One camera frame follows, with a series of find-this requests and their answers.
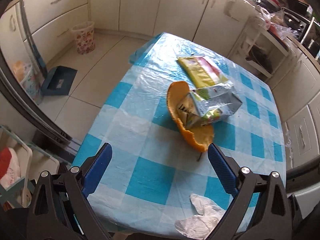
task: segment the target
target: dustpan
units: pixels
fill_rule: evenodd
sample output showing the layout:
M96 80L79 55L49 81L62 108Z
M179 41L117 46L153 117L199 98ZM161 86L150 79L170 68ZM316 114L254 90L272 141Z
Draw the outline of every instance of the dustpan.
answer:
M69 94L77 70L64 66L57 66L48 72L47 78L41 86L44 96L66 96Z

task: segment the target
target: blue gripper pad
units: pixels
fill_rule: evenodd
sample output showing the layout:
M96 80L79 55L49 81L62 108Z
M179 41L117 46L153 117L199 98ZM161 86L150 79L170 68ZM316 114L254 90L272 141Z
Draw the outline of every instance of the blue gripper pad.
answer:
M89 194L95 192L106 168L108 167L112 158L112 147L108 144L96 158L86 176L84 177L84 186L82 189L82 194L85 198Z
M236 187L236 175L230 169L229 165L221 156L219 150L214 146L214 144L209 145L208 158L225 192L235 197L239 192Z

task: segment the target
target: plastic table cover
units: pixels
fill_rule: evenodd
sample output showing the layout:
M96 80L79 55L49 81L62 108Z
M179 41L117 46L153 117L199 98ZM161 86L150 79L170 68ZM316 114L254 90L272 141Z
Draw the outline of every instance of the plastic table cover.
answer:
M109 95L86 135L73 165L111 144L112 160L88 200L111 232L142 232L184 239L176 220L196 214L191 193L214 200L224 209L232 201L209 163L182 138L166 106L174 81L194 88L177 56L205 54L233 82L243 104L213 124L214 143L239 166L255 173L278 171L286 178L284 138L270 88L225 57L177 36L162 33L130 56L133 66ZM239 227L244 230L258 194L252 197Z

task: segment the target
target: crumpled paper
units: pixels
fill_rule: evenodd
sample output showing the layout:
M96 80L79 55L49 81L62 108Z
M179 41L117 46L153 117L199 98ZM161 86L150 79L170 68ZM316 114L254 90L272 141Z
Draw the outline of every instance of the crumpled paper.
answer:
M199 215L177 220L174 223L175 228L186 237L204 240L217 226L226 211L207 197L192 193L190 200Z

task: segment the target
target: metal screw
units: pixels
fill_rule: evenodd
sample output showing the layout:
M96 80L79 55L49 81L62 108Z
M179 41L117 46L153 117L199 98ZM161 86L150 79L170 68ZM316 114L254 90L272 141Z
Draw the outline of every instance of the metal screw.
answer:
M48 172L47 171L43 171L43 172L41 172L41 177L46 177L46 176L48 176Z
M74 166L70 170L71 170L72 173L77 173L80 169L79 169L79 167Z
M242 173L248 174L250 172L250 169L248 167L241 168Z
M276 171L273 171L273 172L272 172L272 176L274 176L275 178L278 178L278 177L279 177L279 173L276 172Z

